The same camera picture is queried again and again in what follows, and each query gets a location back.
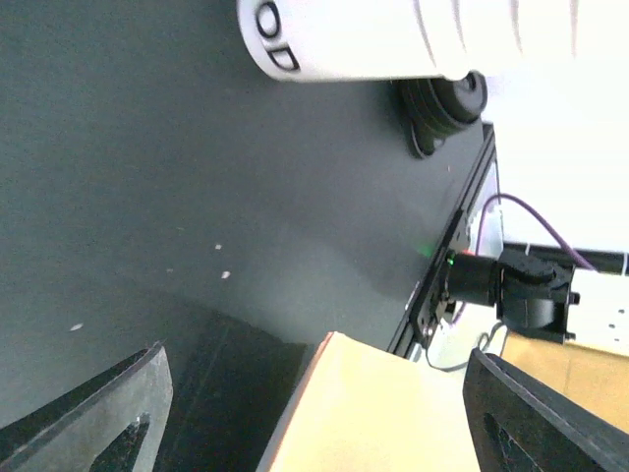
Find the orange paper bag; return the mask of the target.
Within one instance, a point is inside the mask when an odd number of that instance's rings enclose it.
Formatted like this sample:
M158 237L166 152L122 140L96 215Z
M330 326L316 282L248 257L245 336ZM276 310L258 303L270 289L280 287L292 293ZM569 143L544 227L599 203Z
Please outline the orange paper bag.
M628 361L509 335L500 355L628 435ZM258 463L261 471L482 471L463 384L332 332Z

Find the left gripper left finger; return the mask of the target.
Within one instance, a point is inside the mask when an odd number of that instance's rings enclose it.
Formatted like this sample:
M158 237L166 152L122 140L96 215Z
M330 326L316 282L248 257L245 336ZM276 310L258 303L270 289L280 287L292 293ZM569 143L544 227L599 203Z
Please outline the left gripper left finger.
M151 471L173 398L157 342L1 429L3 471Z

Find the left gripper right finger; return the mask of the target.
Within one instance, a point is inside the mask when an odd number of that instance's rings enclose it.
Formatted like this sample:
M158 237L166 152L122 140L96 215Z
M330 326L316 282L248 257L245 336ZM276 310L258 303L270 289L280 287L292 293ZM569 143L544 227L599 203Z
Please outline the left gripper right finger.
M482 471L626 471L628 435L494 354L472 350L463 399Z

